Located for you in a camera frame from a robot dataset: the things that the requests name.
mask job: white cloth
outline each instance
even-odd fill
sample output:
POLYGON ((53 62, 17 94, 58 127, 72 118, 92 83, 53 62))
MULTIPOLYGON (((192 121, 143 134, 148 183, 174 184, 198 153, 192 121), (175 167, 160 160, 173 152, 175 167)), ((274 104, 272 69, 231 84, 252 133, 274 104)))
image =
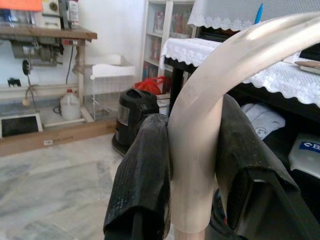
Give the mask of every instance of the white cloth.
POLYGON ((286 125, 286 120, 280 114, 263 103, 249 103, 241 108, 261 140, 265 139, 271 132, 286 125))
MULTIPOLYGON (((165 69, 165 58, 198 67, 220 44, 198 38, 169 38, 161 52, 160 67, 165 69)), ((296 97, 303 104, 320 107, 320 76, 302 71, 295 64, 278 62, 243 83, 252 83, 257 88, 265 87, 270 93, 280 92, 287 99, 296 97)))
POLYGON ((261 3, 261 21, 320 11, 320 0, 195 0, 188 24, 240 31, 254 24, 261 3))

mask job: plastic jug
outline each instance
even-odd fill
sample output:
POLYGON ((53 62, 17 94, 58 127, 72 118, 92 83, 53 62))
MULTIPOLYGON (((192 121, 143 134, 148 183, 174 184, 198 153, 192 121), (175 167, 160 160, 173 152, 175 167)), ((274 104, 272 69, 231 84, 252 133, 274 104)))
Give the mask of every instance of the plastic jug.
POLYGON ((60 100, 61 115, 65 120, 75 120, 81 117, 80 100, 73 94, 72 89, 68 89, 67 94, 60 100))

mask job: marble floor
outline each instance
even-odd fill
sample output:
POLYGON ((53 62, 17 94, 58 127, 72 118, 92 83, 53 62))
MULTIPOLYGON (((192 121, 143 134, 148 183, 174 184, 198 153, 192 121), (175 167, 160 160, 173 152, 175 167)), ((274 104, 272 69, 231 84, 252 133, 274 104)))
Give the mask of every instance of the marble floor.
POLYGON ((122 160, 112 137, 0 157, 0 240, 103 240, 122 160))

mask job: blue pen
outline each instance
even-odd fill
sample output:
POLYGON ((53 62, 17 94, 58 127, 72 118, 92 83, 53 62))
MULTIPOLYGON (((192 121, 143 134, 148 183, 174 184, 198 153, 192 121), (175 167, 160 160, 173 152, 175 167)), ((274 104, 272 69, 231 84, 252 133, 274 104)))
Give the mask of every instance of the blue pen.
POLYGON ((259 7, 259 10, 258 12, 256 13, 256 16, 255 16, 255 20, 254 20, 254 24, 258 24, 260 23, 260 20, 261 20, 261 16, 262 16, 262 12, 264 11, 264 4, 261 3, 260 7, 259 7))

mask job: white lace cloth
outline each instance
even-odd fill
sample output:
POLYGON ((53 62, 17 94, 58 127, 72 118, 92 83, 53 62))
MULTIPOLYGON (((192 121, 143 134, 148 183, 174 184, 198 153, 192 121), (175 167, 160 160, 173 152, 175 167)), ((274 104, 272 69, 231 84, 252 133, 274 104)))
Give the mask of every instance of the white lace cloth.
POLYGON ((241 31, 253 25, 262 2, 261 21, 320 11, 320 0, 195 0, 188 24, 241 31))
MULTIPOLYGON (((199 38, 169 38, 162 49, 160 67, 165 69, 165 58, 172 58, 198 67, 221 43, 199 38)), ((295 64, 278 62, 243 83, 265 87, 270 93, 280 92, 286 98, 296 97, 303 104, 320 107, 320 75, 302 71, 295 64)))

